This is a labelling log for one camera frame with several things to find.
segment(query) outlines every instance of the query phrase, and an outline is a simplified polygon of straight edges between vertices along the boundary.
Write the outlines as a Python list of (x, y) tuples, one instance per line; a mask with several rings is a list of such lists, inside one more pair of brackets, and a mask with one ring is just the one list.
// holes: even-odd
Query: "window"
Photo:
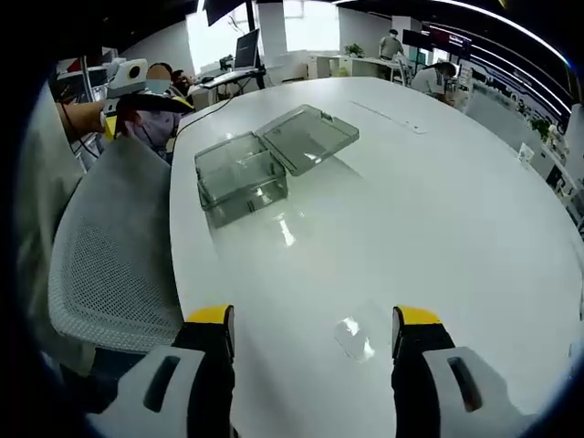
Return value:
[[(257, 10), (254, 11), (257, 24)], [(249, 32), (245, 4), (238, 6), (231, 13), (222, 17), (212, 26), (207, 24), (207, 14), (191, 14), (186, 17), (186, 28), (189, 35), (189, 47), (193, 57), (194, 72), (219, 68), (219, 59), (228, 55), (235, 56), (237, 38)], [(264, 54), (262, 37), (258, 42), (260, 56)]]
[(440, 48), (435, 48), (433, 53), (434, 53), (434, 57), (433, 57), (434, 64), (436, 64), (438, 62), (448, 61), (448, 58), (450, 57), (448, 52), (441, 50)]
[(339, 10), (324, 2), (285, 0), (288, 51), (339, 50)]

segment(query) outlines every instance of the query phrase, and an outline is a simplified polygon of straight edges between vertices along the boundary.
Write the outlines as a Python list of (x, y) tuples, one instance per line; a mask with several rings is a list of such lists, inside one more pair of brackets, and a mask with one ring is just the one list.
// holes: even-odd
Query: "desk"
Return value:
[(349, 72), (349, 76), (380, 78), (380, 66), (391, 70), (391, 80), (393, 80), (394, 72), (396, 70), (400, 71), (399, 62), (386, 61), (375, 57), (311, 56), (308, 59), (308, 78), (337, 76), (341, 67)]
[(197, 86), (191, 86), (188, 91), (188, 95), (191, 96), (192, 94), (196, 94), (197, 92), (201, 92), (200, 89), (204, 89), (208, 93), (208, 100), (209, 105), (213, 105), (217, 103), (218, 99), (218, 89), (220, 86), (229, 86), (231, 84), (236, 84), (239, 90), (243, 91), (243, 87), (247, 84), (251, 78), (262, 78), (266, 74), (266, 71), (263, 69), (256, 68), (250, 71), (231, 71), (224, 73), (222, 75), (217, 76), (215, 79), (210, 80), (209, 82), (200, 83)]
[[(358, 127), (360, 139), (288, 177), (287, 200), (210, 230), (194, 154), (303, 103)], [(516, 152), (412, 89), (327, 78), (235, 98), (179, 136), (170, 215), (183, 314), (235, 305), (232, 421), (242, 436), (393, 436), (391, 352), (374, 327), (398, 303), (436, 312), (525, 413), (548, 402), (568, 368), (584, 255), (574, 224)], [(370, 360), (336, 341), (347, 316), (375, 321)]]
[(576, 180), (570, 176), (570, 174), (568, 173), (568, 171), (564, 167), (564, 164), (562, 164), (562, 161), (559, 159), (559, 157), (556, 155), (556, 153), (553, 152), (550, 148), (548, 148), (547, 145), (545, 145), (543, 143), (541, 144), (541, 149), (544, 153), (546, 153), (549, 156), (551, 161), (554, 162), (554, 165), (562, 173), (562, 178), (564, 179), (566, 184), (568, 184), (568, 186), (566, 188), (569, 189), (571, 187), (574, 189), (574, 191), (577, 191), (579, 188), (579, 185), (576, 183)]

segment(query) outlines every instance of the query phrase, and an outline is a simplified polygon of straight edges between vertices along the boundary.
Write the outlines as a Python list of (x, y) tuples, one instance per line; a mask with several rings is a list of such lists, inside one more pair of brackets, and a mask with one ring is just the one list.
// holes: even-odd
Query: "chair backrest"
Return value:
[(170, 248), (170, 172), (145, 145), (122, 139), (81, 180), (49, 270), (57, 331), (126, 351), (172, 343), (182, 317)]
[(400, 64), (401, 72), (401, 84), (404, 87), (409, 87), (412, 83), (412, 75), (410, 75), (410, 69), (404, 62), (398, 57), (398, 63)]

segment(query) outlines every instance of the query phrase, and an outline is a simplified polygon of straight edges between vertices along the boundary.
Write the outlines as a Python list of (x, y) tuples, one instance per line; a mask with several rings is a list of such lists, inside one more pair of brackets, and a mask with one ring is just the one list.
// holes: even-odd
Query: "computer screen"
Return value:
[(258, 35), (259, 29), (256, 29), (237, 39), (235, 68), (254, 67), (256, 65)]
[(425, 48), (426, 50), (433, 51), (432, 40), (429, 36), (411, 30), (403, 31), (402, 43), (407, 44), (408, 46)]
[(198, 0), (197, 4), (201, 2), (203, 2), (204, 10), (207, 13), (207, 23), (212, 26), (216, 21), (240, 6), (244, 0)]

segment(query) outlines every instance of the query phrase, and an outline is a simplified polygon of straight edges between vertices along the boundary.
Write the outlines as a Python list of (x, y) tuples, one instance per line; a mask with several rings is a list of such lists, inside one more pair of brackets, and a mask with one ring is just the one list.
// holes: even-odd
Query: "clear plastic box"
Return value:
[(299, 176), (359, 138), (359, 130), (302, 105), (195, 155), (201, 206), (220, 227), (287, 197), (286, 169)]

